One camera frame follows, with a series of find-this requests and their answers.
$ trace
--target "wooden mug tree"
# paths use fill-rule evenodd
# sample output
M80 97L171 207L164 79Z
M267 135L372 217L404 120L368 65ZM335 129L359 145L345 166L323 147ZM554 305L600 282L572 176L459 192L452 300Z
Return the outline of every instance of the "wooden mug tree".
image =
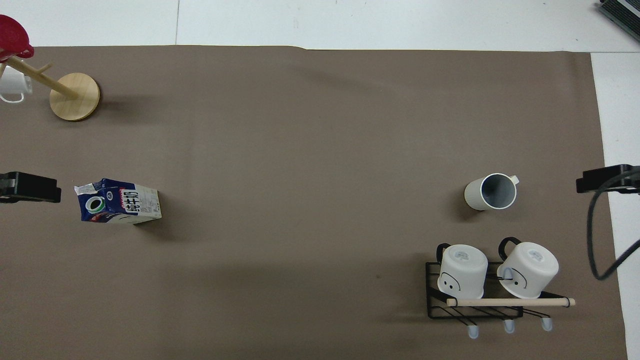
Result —
M9 65L51 89L51 110L61 119L78 121L91 115L100 102L100 88L87 74L75 72L54 80L43 74L47 64L36 69L18 58L30 58L34 50L24 28L12 18L0 15L0 78Z

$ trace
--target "white mug handle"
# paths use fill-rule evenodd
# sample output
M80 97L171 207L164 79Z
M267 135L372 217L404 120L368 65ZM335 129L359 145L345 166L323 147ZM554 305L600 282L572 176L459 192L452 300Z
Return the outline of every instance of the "white mug handle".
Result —
M2 99L4 102L8 102L9 104L19 104L20 102L24 101L24 94L20 94L20 100L7 100L4 98L4 96L2 96L2 94L0 94L0 99Z

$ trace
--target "black cable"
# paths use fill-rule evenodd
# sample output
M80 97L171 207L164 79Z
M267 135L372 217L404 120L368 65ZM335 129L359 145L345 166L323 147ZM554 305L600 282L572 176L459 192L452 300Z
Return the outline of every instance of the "black cable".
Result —
M608 190L613 183L635 174L640 174L640 167L623 172L620 175L616 175L605 181L602 185L600 185L598 190L596 190L595 194L593 194L593 198L591 198L591 203L589 204L589 212L587 213L587 255L589 256L589 266L591 267L591 273L598 280L604 280L611 276L611 274L616 271L618 266L620 266L622 262L624 262L624 260L626 260L631 254L634 253L634 251L636 251L640 247L640 239L638 239L633 245L625 250L622 255L620 255L620 257L616 259L602 275L598 274L596 261L593 256L593 210L596 207L596 201L598 200L600 195Z

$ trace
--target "black device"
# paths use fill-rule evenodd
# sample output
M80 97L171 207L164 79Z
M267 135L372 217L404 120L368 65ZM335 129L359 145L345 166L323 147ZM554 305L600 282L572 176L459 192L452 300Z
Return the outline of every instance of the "black device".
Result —
M600 0L606 17L640 41L640 0Z
M0 174L0 203L18 201L60 202L58 181L44 176L12 171Z
M625 250L604 273L599 274L593 255L593 210L598 198L605 192L640 193L640 166L619 164L584 171L582 178L575 181L575 190L578 193L595 192L587 212L587 255L593 276L598 280L604 280L611 276L634 251L640 248L640 240Z

